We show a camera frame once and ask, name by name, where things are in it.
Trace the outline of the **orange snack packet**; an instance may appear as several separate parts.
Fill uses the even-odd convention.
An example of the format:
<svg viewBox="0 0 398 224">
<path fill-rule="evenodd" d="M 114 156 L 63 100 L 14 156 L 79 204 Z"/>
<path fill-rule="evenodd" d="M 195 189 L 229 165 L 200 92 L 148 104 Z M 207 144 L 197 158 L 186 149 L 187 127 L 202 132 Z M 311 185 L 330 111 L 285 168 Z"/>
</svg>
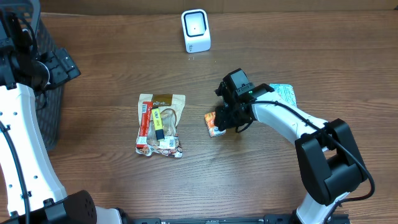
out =
<svg viewBox="0 0 398 224">
<path fill-rule="evenodd" d="M 220 131 L 218 127 L 215 125 L 215 112 L 207 113 L 204 115 L 205 123 L 208 128 L 208 132 L 210 137 L 217 137 L 217 136 L 222 136 L 226 133 L 226 130 Z"/>
</svg>

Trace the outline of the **teal snack packet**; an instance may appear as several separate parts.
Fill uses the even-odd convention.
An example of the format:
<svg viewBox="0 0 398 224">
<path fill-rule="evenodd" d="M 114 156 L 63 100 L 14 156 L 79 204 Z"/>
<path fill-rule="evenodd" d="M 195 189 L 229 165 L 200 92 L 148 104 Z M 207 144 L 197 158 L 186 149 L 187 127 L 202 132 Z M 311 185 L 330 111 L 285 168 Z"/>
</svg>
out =
<svg viewBox="0 0 398 224">
<path fill-rule="evenodd" d="M 271 83 L 269 86 L 272 87 L 287 103 L 297 107 L 295 92 L 292 85 Z"/>
</svg>

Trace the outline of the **yellow black item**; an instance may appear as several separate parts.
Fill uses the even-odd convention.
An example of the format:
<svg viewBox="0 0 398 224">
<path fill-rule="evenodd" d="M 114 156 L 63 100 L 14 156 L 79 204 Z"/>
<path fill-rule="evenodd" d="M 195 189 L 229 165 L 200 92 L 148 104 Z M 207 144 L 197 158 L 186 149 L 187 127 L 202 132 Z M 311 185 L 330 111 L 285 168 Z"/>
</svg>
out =
<svg viewBox="0 0 398 224">
<path fill-rule="evenodd" d="M 164 140 L 164 130 L 163 130 L 160 109 L 152 108 L 151 113 L 152 113 L 153 124 L 154 124 L 154 128 L 155 128 L 155 136 L 158 141 L 163 141 Z"/>
</svg>

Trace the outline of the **red item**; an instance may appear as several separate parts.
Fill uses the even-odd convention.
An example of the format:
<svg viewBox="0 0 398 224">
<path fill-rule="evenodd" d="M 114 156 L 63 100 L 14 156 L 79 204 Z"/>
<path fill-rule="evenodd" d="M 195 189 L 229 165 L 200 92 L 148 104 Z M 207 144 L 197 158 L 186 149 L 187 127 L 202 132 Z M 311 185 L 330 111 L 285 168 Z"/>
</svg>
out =
<svg viewBox="0 0 398 224">
<path fill-rule="evenodd" d="M 139 135 L 136 141 L 137 148 L 143 148 L 147 146 L 147 136 L 148 136 L 152 107 L 153 107 L 153 102 L 151 101 L 144 101 L 142 103 L 141 125 L 139 129 Z"/>
</svg>

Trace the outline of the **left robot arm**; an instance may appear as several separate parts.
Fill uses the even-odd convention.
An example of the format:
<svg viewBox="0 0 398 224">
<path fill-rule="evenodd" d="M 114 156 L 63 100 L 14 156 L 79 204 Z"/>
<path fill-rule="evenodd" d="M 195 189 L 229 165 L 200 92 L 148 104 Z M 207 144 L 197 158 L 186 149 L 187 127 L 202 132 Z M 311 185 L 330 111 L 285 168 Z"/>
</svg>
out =
<svg viewBox="0 0 398 224">
<path fill-rule="evenodd" d="M 95 205 L 85 190 L 68 195 L 47 154 L 35 99 L 79 75 L 65 49 L 39 54 L 29 22 L 1 12 L 1 169 L 8 223 L 132 223 L 120 208 Z"/>
</svg>

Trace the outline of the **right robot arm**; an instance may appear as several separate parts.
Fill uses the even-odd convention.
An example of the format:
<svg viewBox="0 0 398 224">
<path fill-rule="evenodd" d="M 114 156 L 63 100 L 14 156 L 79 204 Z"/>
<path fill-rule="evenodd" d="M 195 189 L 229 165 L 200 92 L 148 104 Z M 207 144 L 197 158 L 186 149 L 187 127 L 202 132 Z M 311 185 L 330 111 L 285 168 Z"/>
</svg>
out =
<svg viewBox="0 0 398 224">
<path fill-rule="evenodd" d="M 225 80 L 215 93 L 223 99 L 215 109 L 215 124 L 221 130 L 241 132 L 258 121 L 295 146 L 307 194 L 291 214 L 265 215 L 264 223 L 349 223 L 348 215 L 337 215 L 335 210 L 373 195 L 374 180 L 345 121 L 311 116 L 266 84 Z"/>
</svg>

